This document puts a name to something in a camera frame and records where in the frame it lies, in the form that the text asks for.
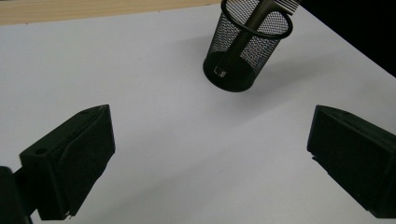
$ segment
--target pencil holder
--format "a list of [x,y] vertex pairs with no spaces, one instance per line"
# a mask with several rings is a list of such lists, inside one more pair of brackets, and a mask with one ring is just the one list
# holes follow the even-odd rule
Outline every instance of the pencil holder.
[[[251,15],[260,0],[222,0],[221,15],[204,61],[204,73],[226,91],[249,89],[282,38],[290,35],[290,17],[271,12]],[[256,20],[256,27],[247,27]]]

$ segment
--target black mesh pencil cup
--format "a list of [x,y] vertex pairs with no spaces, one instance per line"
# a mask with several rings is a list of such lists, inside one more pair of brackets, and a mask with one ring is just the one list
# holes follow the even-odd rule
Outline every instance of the black mesh pencil cup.
[[226,91],[246,91],[282,38],[290,35],[286,13],[254,18],[260,0],[223,0],[221,15],[204,61],[207,78]]

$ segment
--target metal mesh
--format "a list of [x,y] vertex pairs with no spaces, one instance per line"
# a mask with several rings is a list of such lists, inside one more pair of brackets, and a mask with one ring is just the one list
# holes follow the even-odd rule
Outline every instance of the metal mesh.
[[[248,89],[254,82],[256,76],[260,73],[277,44],[280,38],[273,38],[276,35],[283,35],[291,29],[290,24],[285,18],[285,15],[279,12],[271,12],[260,25],[257,32],[262,35],[256,35],[244,29],[244,25],[254,8],[260,2],[259,0],[232,0],[225,1],[226,12],[220,15],[218,26],[214,33],[212,43],[206,55],[204,62],[204,71],[206,76],[218,87],[227,91],[244,91]],[[227,55],[229,47],[233,44],[236,38],[241,35],[246,35],[249,38],[245,48],[239,54],[243,60],[241,66],[234,68],[238,70],[236,77],[218,78],[219,74],[213,74],[217,68],[220,60]]]

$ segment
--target white table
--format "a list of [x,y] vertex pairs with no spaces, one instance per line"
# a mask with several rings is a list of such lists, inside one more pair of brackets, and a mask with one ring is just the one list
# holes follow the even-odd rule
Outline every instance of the white table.
[[315,105],[396,133],[396,79],[300,7],[253,87],[220,90],[202,69],[219,14],[0,26],[0,164],[15,172],[36,140],[110,104],[116,154],[63,223],[394,223],[366,212],[306,143]]

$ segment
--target white tabletop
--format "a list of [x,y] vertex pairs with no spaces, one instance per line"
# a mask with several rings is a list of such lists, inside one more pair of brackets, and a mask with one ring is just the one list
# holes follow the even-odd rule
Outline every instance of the white tabletop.
[[36,140],[110,104],[116,154],[64,223],[394,223],[365,211],[306,143],[315,105],[396,133],[396,79],[300,7],[253,87],[220,90],[202,69],[219,14],[0,26],[0,165],[15,172]]

